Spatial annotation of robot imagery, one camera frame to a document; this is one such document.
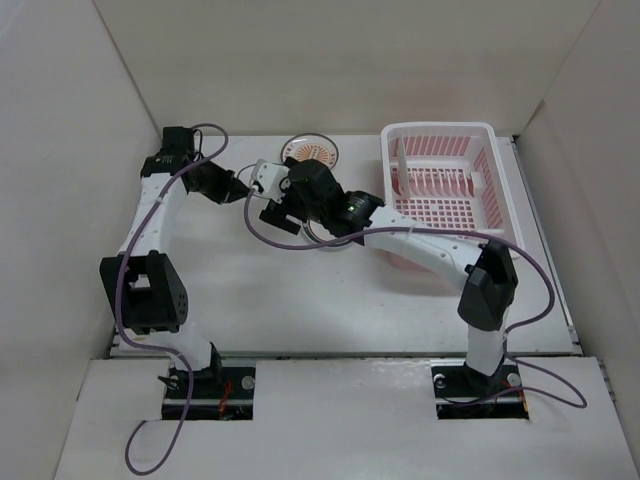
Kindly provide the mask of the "white plate grey floral emblem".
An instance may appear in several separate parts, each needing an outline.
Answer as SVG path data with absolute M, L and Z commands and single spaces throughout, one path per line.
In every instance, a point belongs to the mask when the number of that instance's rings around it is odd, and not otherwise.
M 246 187 L 251 189 L 257 189 L 255 186 L 255 180 L 253 178 L 254 171 L 257 168 L 257 164 L 249 164 L 242 167 L 236 174 L 236 178 Z

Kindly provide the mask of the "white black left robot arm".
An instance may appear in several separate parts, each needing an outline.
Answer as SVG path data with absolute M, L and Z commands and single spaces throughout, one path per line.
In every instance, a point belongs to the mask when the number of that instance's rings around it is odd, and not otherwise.
M 234 171 L 215 163 L 222 147 L 209 155 L 202 153 L 207 127 L 199 123 L 163 129 L 159 151 L 145 159 L 140 172 L 140 198 L 129 233 L 117 254 L 99 265 L 123 343 L 172 357 L 178 386 L 190 384 L 204 397 L 223 387 L 223 367 L 215 346 L 198 339 L 187 324 L 188 294 L 169 247 L 189 194 L 224 205 L 249 192 Z

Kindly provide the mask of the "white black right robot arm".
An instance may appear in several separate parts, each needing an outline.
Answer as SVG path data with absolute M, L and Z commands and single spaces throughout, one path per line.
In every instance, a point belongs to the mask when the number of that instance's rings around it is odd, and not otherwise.
M 317 160 L 258 162 L 252 187 L 268 199 L 260 219 L 295 234 L 320 223 L 342 241 L 397 255 L 434 272 L 460 293 L 457 313 L 468 327 L 462 381 L 473 393 L 493 390 L 504 364 L 505 318 L 518 278 L 506 244 L 473 243 L 453 230 L 438 233 L 364 191 L 346 191 Z

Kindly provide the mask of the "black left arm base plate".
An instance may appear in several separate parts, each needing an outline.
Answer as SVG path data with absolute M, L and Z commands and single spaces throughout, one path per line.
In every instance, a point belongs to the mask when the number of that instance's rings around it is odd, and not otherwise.
M 165 386 L 162 419 L 178 420 L 186 403 L 187 374 L 171 367 L 169 373 L 158 376 L 158 380 Z M 252 420 L 255 384 L 254 366 L 224 366 L 220 379 L 204 371 L 197 372 L 186 419 Z

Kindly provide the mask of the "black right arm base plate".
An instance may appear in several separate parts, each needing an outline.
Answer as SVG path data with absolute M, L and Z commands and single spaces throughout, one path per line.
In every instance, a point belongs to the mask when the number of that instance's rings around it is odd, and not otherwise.
M 486 377 L 466 364 L 431 366 L 439 420 L 528 420 L 519 368 L 506 361 Z

